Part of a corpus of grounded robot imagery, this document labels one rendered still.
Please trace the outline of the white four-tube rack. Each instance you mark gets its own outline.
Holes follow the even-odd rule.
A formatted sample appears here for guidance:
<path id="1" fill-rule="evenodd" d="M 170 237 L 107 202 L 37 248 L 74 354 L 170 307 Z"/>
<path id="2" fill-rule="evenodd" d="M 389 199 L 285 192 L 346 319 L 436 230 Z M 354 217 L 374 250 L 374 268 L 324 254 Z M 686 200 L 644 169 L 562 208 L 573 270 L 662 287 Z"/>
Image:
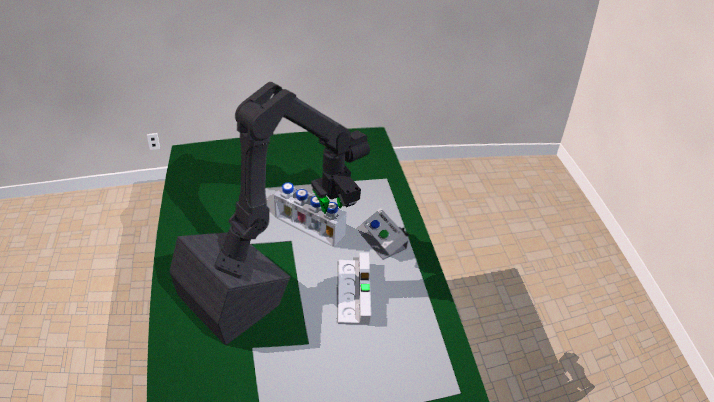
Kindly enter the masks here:
<path id="1" fill-rule="evenodd" d="M 335 217 L 332 217 L 331 215 L 327 214 L 327 212 L 324 215 L 322 209 L 317 210 L 316 208 L 311 206 L 310 199 L 313 196 L 308 194 L 307 201 L 305 203 L 302 203 L 302 201 L 299 201 L 296 198 L 297 191 L 298 189 L 294 187 L 293 194 L 291 196 L 288 196 L 287 194 L 283 193 L 282 188 L 280 188 L 274 194 L 275 217 L 335 247 L 345 236 L 347 212 L 338 208 L 337 215 Z M 290 216 L 284 213 L 283 204 L 291 208 Z M 297 211 L 305 214 L 305 222 L 302 223 L 298 220 Z M 319 229 L 316 230 L 312 228 L 310 217 L 320 222 L 320 234 Z M 332 237 L 326 234 L 326 225 L 333 228 Z"/>

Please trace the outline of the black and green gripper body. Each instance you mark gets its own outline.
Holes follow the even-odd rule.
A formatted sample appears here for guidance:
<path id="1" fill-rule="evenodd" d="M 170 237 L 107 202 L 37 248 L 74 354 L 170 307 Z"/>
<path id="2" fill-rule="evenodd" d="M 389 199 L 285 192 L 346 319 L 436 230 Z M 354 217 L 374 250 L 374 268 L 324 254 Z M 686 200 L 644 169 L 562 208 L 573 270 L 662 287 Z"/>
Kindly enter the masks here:
<path id="1" fill-rule="evenodd" d="M 323 168 L 323 171 L 324 171 L 325 173 L 329 174 L 329 175 L 339 175 L 339 174 L 341 174 L 341 173 L 344 172 L 344 169 L 343 169 L 341 172 L 337 173 L 337 174 L 336 174 L 336 173 L 327 172 L 326 170 L 324 170 L 324 168 Z M 335 198 L 338 198 L 338 197 L 339 197 L 339 195 L 337 194 L 337 192 L 328 194 L 328 193 L 325 191 L 325 189 L 322 187 L 322 178 L 319 178 L 319 179 L 316 179 L 316 180 L 311 181 L 311 186 L 313 187 L 313 190 L 314 190 L 315 193 L 318 195 L 318 197 L 320 196 L 319 198 L 322 198 L 322 199 L 323 199 L 324 196 L 328 196 L 328 198 L 332 200 L 332 199 L 335 199 Z M 317 191 L 316 191 L 316 190 L 317 190 Z"/>

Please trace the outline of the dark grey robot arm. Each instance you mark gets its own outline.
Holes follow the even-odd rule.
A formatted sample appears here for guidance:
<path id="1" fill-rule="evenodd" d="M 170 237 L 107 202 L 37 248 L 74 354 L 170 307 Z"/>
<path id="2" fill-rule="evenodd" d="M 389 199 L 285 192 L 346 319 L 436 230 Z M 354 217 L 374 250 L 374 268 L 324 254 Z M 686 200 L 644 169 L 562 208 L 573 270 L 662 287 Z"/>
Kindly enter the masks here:
<path id="1" fill-rule="evenodd" d="M 361 189 L 351 178 L 345 161 L 351 163 L 370 153 L 367 135 L 358 130 L 350 132 L 298 99 L 296 94 L 273 82 L 266 83 L 244 100 L 235 112 L 241 143 L 240 195 L 236 212 L 228 221 L 231 227 L 215 269 L 236 278 L 242 276 L 251 239 L 256 239 L 269 225 L 270 208 L 265 192 L 267 150 L 270 135 L 283 117 L 314 133 L 319 143 L 328 148 L 323 151 L 324 170 L 337 174 L 344 169 L 339 175 L 323 171 L 325 191 L 328 194 L 337 192 L 343 207 L 360 200 Z"/>

